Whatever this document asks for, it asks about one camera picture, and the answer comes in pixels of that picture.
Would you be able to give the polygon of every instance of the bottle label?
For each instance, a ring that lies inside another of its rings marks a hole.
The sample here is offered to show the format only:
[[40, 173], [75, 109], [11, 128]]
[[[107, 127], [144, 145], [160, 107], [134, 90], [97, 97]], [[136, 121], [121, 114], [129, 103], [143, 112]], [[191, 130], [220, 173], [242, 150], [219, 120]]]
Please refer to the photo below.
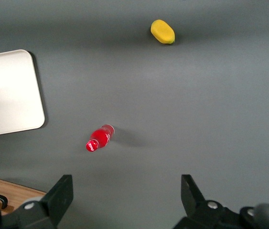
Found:
[[87, 145], [90, 147], [91, 151], [94, 151], [94, 148], [90, 142]]
[[108, 142], [110, 141], [110, 135], [106, 134], [106, 137], [107, 137], [107, 144], [108, 144]]

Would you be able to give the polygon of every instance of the wooden surface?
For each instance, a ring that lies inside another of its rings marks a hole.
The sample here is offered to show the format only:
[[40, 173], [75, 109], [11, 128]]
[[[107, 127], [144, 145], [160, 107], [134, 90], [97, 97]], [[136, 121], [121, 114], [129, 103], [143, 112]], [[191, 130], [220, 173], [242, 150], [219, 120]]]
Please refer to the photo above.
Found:
[[0, 195], [8, 199], [8, 206], [5, 209], [1, 209], [0, 201], [0, 210], [2, 215], [4, 215], [13, 212], [23, 204], [26, 199], [44, 196], [45, 192], [0, 180]]

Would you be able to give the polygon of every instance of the black cable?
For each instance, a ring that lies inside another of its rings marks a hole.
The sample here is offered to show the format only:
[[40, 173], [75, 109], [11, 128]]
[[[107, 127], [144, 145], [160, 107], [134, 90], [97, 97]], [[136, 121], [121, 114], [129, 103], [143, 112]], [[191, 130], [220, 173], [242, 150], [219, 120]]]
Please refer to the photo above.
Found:
[[257, 205], [253, 219], [259, 229], [269, 229], [269, 204]]

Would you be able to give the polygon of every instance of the screw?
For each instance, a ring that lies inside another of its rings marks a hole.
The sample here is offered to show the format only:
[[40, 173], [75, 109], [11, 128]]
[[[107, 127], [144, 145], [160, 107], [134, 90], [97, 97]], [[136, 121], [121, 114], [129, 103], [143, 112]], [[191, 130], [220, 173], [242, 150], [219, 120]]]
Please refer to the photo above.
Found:
[[247, 213], [252, 217], [254, 216], [254, 211], [252, 208], [248, 209]]
[[218, 205], [213, 201], [208, 202], [207, 205], [211, 209], [217, 209], [218, 208]]
[[30, 203], [30, 204], [25, 205], [24, 209], [29, 210], [29, 209], [32, 209], [33, 206], [34, 206], [34, 203]]

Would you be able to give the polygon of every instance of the bottle cap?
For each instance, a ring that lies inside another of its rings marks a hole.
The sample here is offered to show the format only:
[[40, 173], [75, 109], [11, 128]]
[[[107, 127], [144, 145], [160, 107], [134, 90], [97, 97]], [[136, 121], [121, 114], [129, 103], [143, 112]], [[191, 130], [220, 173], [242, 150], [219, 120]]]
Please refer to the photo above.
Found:
[[86, 149], [90, 152], [94, 152], [99, 147], [99, 142], [95, 139], [89, 140], [86, 144]]

